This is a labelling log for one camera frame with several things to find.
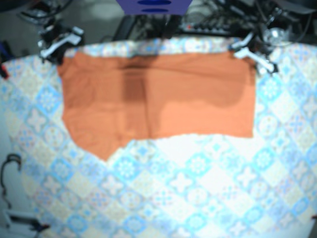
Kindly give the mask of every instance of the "orange cloth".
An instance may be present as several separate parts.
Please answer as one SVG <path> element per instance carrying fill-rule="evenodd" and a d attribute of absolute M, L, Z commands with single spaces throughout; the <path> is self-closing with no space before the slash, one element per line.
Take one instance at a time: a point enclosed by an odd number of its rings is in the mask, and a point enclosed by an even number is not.
<path fill-rule="evenodd" d="M 103 160 L 132 139 L 253 135 L 255 72 L 231 53 L 131 59 L 77 53 L 58 72 L 71 137 Z"/>

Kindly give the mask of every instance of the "orange towel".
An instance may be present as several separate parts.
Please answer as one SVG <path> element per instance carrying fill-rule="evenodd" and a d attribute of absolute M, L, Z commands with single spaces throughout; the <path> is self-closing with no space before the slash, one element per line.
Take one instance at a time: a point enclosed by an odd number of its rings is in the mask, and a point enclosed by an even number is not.
<path fill-rule="evenodd" d="M 253 135 L 255 72 L 230 53 L 131 59 L 77 53 L 58 72 L 71 137 L 103 160 L 132 139 Z"/>

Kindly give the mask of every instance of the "patterned tablecloth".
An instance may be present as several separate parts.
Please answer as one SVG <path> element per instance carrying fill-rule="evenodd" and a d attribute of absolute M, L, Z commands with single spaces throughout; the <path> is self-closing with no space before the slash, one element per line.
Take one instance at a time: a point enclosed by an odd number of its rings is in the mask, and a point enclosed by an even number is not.
<path fill-rule="evenodd" d="M 225 51 L 231 40 L 118 42 L 99 56 Z M 76 147 L 63 126 L 56 67 L 7 62 L 0 101 L 34 213 L 54 238 L 231 238 L 307 223 L 317 212 L 317 48 L 294 44 L 257 78 L 254 138 L 180 135 L 131 141 L 108 162 Z"/>

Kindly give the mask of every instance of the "machinery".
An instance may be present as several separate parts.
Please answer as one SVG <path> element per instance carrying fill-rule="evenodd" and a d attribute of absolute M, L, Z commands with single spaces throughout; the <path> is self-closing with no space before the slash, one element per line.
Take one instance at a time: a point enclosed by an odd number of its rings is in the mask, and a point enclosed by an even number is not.
<path fill-rule="evenodd" d="M 62 63 L 65 50 L 83 42 L 84 31 L 66 26 L 56 15 L 72 0 L 1 0 L 10 11 L 36 25 L 40 57 Z M 126 16 L 113 40 L 124 40 L 137 28 L 138 39 L 180 34 L 239 37 L 230 46 L 237 58 L 250 57 L 260 72 L 276 72 L 268 60 L 276 47 L 292 42 L 317 44 L 313 20 L 317 0 L 117 0 Z"/>

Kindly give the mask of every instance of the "gray floor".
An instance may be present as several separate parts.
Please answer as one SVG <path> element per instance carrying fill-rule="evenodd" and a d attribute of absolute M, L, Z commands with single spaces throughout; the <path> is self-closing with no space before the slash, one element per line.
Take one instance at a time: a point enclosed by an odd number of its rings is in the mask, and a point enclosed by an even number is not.
<path fill-rule="evenodd" d="M 69 26 L 85 30 L 85 43 L 97 43 L 112 36 L 123 16 L 115 0 L 75 0 L 62 14 Z M 38 53 L 37 27 L 23 22 L 12 13 L 0 13 L 0 40 L 7 40 L 15 56 Z"/>

